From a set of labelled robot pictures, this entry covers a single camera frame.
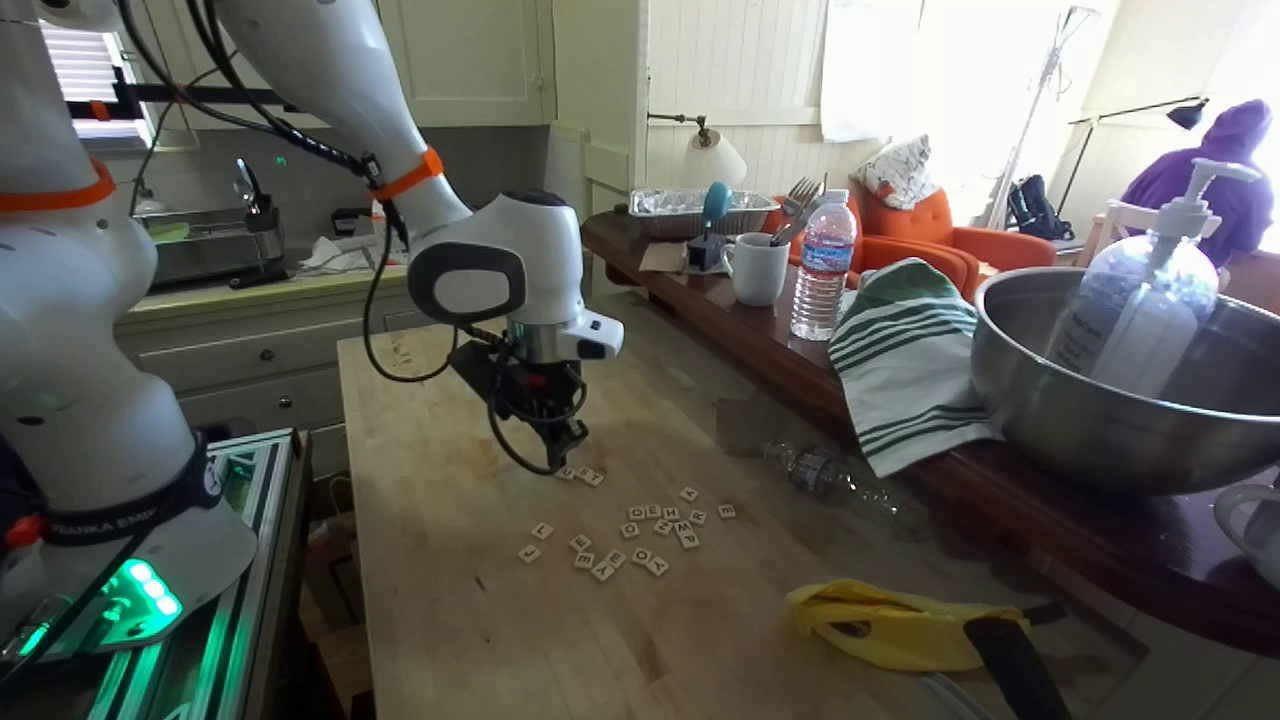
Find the metal mixing bowl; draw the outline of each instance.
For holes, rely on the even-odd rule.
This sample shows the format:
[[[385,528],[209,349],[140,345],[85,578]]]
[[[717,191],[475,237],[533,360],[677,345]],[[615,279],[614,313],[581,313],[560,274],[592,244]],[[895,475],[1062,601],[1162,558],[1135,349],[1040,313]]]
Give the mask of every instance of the metal mixing bowl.
[[[1246,481],[1280,459],[1280,315],[1215,301],[1162,400],[1046,360],[1085,274],[1004,274],[982,289],[972,385],[1012,450],[1122,497]]]

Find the mug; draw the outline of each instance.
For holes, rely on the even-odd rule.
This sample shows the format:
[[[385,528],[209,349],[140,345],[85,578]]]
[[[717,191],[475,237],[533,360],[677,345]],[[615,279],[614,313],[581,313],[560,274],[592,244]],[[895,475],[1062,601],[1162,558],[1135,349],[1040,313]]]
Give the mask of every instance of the mug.
[[[790,279],[790,244],[775,244],[771,232],[742,232],[726,244],[726,267],[742,303],[771,310]]]
[[[1248,554],[1253,567],[1280,587],[1280,487],[1238,486],[1211,499],[1215,524]]]

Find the dish towel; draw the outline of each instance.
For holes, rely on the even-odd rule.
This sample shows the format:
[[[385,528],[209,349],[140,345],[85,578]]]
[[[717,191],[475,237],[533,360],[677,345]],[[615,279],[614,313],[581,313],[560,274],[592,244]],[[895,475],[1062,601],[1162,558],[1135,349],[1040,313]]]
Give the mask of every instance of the dish towel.
[[[864,279],[835,321],[827,360],[873,472],[995,435],[970,389],[976,310],[924,259]]]

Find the robotic arm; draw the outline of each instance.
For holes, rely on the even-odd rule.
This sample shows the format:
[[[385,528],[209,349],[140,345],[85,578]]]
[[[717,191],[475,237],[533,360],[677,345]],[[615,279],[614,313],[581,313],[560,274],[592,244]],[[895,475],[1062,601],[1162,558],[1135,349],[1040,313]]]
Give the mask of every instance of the robotic arm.
[[[44,601],[85,596],[100,567],[134,558],[189,618],[249,567],[258,540],[205,472],[174,389],[137,371],[114,341],[147,293],[158,248],[107,213],[114,177],[71,133],[38,12],[71,27],[134,27],[134,0],[0,4],[0,435],[52,514]],[[581,360],[625,345],[625,327],[581,301],[575,213],[552,195],[502,195],[482,213],[458,202],[411,125],[374,0],[205,0],[205,12],[287,104],[351,145],[411,253],[411,301],[482,338],[451,353],[451,368],[493,425],[533,425],[549,450],[546,472],[560,467],[586,441]],[[509,321],[509,332],[474,327],[482,321]],[[32,601],[0,578],[0,639],[27,613]]]

